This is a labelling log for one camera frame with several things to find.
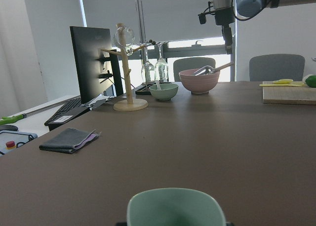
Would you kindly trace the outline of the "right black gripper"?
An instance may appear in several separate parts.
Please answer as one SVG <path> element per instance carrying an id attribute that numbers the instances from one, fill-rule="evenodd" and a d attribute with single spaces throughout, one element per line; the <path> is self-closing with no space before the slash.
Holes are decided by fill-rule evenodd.
<path id="1" fill-rule="evenodd" d="M 226 54 L 232 54 L 233 36 L 229 24 L 235 21 L 232 8 L 224 8 L 215 10 L 215 24 L 222 26 L 222 36 L 225 42 Z"/>

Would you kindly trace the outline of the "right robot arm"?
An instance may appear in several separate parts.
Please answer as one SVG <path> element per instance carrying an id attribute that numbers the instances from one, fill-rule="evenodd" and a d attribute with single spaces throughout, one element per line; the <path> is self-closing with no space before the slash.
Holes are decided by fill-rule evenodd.
<path id="1" fill-rule="evenodd" d="M 316 0 L 212 0 L 215 23 L 222 27 L 227 54 L 232 54 L 233 36 L 230 24 L 235 20 L 249 20 L 264 8 L 314 3 Z"/>

